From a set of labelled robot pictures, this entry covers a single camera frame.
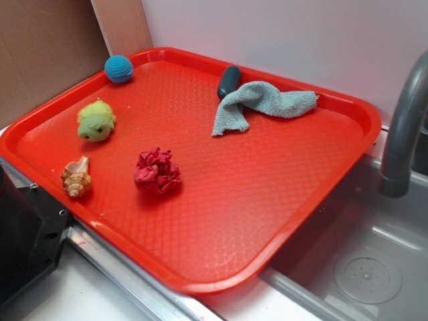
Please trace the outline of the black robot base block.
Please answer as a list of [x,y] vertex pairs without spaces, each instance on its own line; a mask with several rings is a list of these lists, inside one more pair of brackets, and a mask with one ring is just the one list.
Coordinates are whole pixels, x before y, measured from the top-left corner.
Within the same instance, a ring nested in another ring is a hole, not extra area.
[[58,266],[70,211],[41,187],[16,187],[1,169],[1,308]]

